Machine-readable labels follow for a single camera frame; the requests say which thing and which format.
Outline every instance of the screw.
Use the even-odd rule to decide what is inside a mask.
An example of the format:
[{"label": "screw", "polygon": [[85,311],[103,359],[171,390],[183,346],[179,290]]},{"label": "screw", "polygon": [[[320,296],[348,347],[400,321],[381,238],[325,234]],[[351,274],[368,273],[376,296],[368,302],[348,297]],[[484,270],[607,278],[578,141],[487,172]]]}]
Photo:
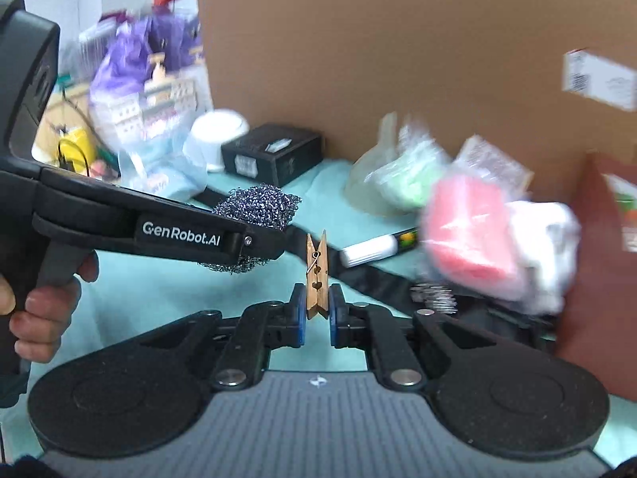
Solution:
[{"label": "screw", "polygon": [[394,370],[391,374],[391,379],[396,384],[402,386],[413,386],[418,384],[422,380],[420,372],[411,370],[410,368],[401,368],[400,370]]},{"label": "screw", "polygon": [[239,386],[247,377],[241,370],[229,368],[219,372],[216,379],[217,382],[223,386]]}]

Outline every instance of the light blue tablecloth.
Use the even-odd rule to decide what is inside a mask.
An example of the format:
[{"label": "light blue tablecloth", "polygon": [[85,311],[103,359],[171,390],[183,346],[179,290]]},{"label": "light blue tablecloth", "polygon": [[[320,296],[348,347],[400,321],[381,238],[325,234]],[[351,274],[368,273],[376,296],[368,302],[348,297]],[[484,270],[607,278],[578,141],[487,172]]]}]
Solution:
[{"label": "light blue tablecloth", "polygon": [[[338,248],[372,237],[394,233],[416,224],[413,216],[383,219],[353,210],[342,197],[350,164],[324,162],[284,190],[303,198],[294,223],[316,235],[325,229],[330,244]],[[212,188],[228,191],[252,184],[226,174],[213,174]],[[83,284],[83,295],[62,348],[53,362],[34,364],[30,387],[51,368],[96,351],[201,309],[219,309],[224,317],[239,316],[243,309],[265,300],[286,301],[292,287],[305,280],[305,263],[284,254],[277,261],[247,274],[209,271],[194,263],[100,253],[101,274],[94,284]],[[416,275],[418,253],[409,252],[377,265],[408,277]],[[349,302],[371,302],[344,286]],[[355,349],[334,350],[329,325],[317,317],[308,322],[306,344],[301,349],[279,349],[271,368],[287,370],[364,370],[365,358]],[[39,454],[40,447],[26,416],[26,400],[0,413],[6,446],[12,457]],[[612,465],[637,454],[637,405],[612,398],[611,420],[597,447]]]}]

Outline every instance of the black marker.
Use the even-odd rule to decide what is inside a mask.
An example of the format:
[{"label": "black marker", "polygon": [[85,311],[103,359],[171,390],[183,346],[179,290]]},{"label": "black marker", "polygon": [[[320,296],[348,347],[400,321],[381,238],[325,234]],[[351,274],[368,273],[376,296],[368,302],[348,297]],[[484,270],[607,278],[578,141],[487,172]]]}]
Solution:
[{"label": "black marker", "polygon": [[348,246],[341,251],[345,268],[379,261],[414,249],[418,244],[418,230],[412,228],[393,235],[375,237],[363,243]]}]

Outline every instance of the clothespin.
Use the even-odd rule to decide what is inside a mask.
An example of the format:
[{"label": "clothespin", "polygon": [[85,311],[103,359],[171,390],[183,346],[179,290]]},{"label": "clothespin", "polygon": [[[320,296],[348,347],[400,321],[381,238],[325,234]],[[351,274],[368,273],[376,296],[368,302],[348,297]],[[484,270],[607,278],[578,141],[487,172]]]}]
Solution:
[{"label": "clothespin", "polygon": [[307,242],[308,270],[305,273],[307,278],[308,296],[308,320],[311,320],[320,313],[323,318],[329,317],[329,305],[327,303],[327,234],[323,231],[318,248],[314,246],[314,241],[308,234]]}]

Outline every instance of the finger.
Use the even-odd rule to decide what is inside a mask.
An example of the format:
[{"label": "finger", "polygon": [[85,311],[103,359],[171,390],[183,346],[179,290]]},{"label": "finger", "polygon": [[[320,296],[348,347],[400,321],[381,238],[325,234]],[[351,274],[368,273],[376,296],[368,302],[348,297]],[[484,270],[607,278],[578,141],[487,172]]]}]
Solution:
[{"label": "finger", "polygon": [[78,305],[82,287],[80,281],[74,278],[62,287],[40,287],[34,289],[27,296],[24,308],[27,312],[51,320],[66,323]]},{"label": "finger", "polygon": [[59,348],[59,340],[55,343],[32,343],[18,340],[14,345],[15,353],[18,356],[36,363],[50,362]]},{"label": "finger", "polygon": [[95,252],[90,252],[88,257],[84,259],[80,269],[78,269],[78,275],[81,276],[84,282],[95,282],[100,274],[100,260]]},{"label": "finger", "polygon": [[9,283],[0,276],[0,315],[9,314],[15,309],[15,295]]},{"label": "finger", "polygon": [[34,343],[55,343],[68,328],[69,322],[53,322],[26,311],[14,313],[9,320],[9,330],[16,338]]}]

